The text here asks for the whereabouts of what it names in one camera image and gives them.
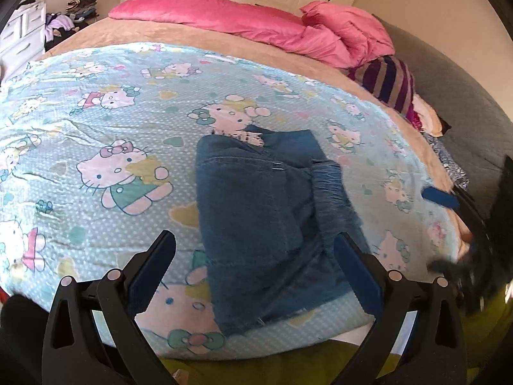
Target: gray upholstered surface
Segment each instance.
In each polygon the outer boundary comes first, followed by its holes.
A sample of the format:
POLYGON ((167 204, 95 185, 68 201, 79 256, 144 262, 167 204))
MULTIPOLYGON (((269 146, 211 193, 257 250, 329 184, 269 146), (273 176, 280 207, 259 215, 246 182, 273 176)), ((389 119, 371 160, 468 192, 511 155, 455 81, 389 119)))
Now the gray upholstered surface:
POLYGON ((410 33, 381 22, 397 57, 414 74, 417 93, 452 126, 442 141, 467 172, 469 192, 478 207, 488 214, 504 155, 513 157, 513 124, 488 92, 448 57, 410 33))

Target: pink pillow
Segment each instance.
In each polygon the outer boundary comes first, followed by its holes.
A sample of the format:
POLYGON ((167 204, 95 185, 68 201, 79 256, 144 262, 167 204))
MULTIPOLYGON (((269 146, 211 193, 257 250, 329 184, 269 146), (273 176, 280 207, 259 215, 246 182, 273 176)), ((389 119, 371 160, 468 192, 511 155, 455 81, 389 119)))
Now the pink pillow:
POLYGON ((361 66, 396 50, 392 39, 377 18, 365 10, 349 5, 314 1, 301 7, 303 22, 309 26, 324 25, 339 36, 347 47, 351 62, 361 66))
POLYGON ((113 8, 109 17, 216 30, 268 43, 338 68, 351 66, 347 48, 330 29, 321 24, 304 25, 299 17, 276 8, 230 0, 128 0, 113 8))

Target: white dresser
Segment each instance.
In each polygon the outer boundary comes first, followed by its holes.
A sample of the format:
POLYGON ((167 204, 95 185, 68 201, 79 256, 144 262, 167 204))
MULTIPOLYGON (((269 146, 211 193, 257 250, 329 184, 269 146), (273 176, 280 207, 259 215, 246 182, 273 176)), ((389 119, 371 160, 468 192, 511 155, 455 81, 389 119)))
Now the white dresser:
POLYGON ((45 52, 46 3, 16 10, 0 33, 1 82, 23 72, 27 63, 45 52))

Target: denim pocket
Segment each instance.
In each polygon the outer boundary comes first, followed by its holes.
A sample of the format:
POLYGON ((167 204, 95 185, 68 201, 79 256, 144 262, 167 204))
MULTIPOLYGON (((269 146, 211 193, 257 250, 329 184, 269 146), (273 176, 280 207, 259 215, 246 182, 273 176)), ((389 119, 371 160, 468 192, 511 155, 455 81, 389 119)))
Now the denim pocket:
POLYGON ((199 225, 211 264, 270 264, 301 247, 285 167, 249 157, 215 157, 197 164, 199 225))

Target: polka dot fabric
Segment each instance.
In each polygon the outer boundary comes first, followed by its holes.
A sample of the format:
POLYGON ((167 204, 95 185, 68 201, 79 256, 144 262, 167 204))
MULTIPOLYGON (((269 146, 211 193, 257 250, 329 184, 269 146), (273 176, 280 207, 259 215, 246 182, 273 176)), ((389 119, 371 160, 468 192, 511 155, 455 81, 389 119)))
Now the polka dot fabric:
MULTIPOLYGON (((426 263, 457 253, 446 211, 420 196, 430 183, 424 165, 388 116, 304 76, 191 47, 130 43, 31 63, 0 103, 0 287, 49 310, 61 277, 100 278, 170 230, 176 257, 136 318, 160 356, 261 357, 369 321, 349 293, 244 335, 220 332, 194 180, 196 144, 213 131, 310 129, 341 165, 387 269, 431 280, 426 263)), ((96 319, 112 343, 101 313, 96 319)))

